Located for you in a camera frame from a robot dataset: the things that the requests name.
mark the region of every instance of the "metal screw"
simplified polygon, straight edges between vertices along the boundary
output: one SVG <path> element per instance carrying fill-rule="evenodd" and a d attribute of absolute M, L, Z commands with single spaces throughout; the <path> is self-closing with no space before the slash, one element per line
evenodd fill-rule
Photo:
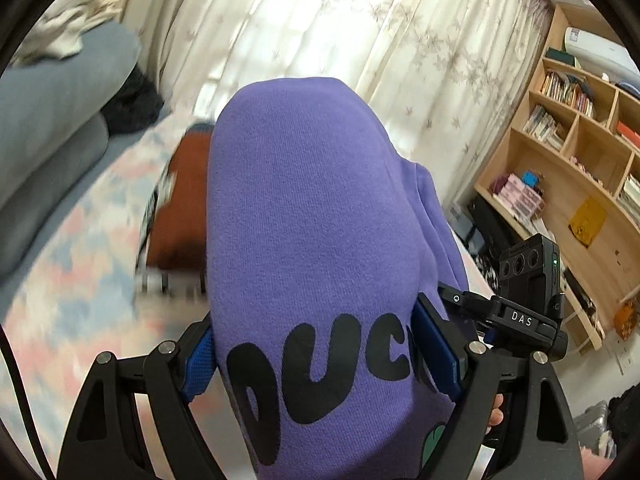
<path fill-rule="evenodd" d="M 484 343 L 479 341 L 472 341 L 469 343 L 469 350 L 471 350 L 474 354 L 482 355 L 486 352 L 486 346 Z"/>
<path fill-rule="evenodd" d="M 169 355 L 175 351 L 174 341 L 164 341 L 158 345 L 158 351 L 163 355 Z"/>
<path fill-rule="evenodd" d="M 533 352 L 533 360 L 538 364 L 546 365 L 546 363 L 549 361 L 549 358 L 544 352 Z"/>
<path fill-rule="evenodd" d="M 95 358 L 95 362 L 99 365 L 105 365 L 109 361 L 111 361 L 111 352 L 101 352 L 98 354 L 98 357 Z"/>

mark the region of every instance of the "white appliance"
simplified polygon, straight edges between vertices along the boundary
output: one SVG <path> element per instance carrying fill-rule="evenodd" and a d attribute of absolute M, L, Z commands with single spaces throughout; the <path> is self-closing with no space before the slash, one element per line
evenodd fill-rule
<path fill-rule="evenodd" d="M 573 27 L 564 34 L 564 47 L 587 72 L 606 73 L 613 83 L 625 81 L 640 88 L 640 71 L 625 47 Z"/>

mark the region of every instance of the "beige curtain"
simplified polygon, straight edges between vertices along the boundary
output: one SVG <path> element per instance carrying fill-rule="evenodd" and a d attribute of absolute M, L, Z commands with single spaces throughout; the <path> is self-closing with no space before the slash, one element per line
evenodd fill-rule
<path fill-rule="evenodd" d="M 337 77 L 444 203 L 511 117 L 549 21 L 546 0 L 127 0 L 124 13 L 174 107 L 216 118 L 251 82 Z"/>

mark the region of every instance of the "bed sheet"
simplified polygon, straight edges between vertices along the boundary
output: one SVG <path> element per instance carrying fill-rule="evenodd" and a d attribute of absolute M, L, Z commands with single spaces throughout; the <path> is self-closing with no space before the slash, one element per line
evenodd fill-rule
<path fill-rule="evenodd" d="M 55 470 L 69 415 L 95 356 L 149 353 L 176 339 L 207 311 L 206 300 L 134 293 L 140 225 L 149 196 L 185 129 L 187 115 L 170 115 L 145 133 L 96 181 L 43 249 L 4 324 L 20 366 L 38 433 Z M 459 244 L 470 290 L 490 288 Z M 138 407 L 156 474 L 173 476 L 145 396 Z M 255 476 L 222 381 L 190 405 L 203 437 L 229 480 Z M 34 465 L 4 362 L 0 417 Z"/>

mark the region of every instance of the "yellow paper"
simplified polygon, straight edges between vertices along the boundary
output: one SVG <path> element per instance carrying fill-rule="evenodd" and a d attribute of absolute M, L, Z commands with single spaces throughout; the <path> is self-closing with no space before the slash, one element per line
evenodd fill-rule
<path fill-rule="evenodd" d="M 588 197 L 569 222 L 569 229 L 575 238 L 588 248 L 606 219 L 607 212 L 604 208 L 594 198 Z"/>

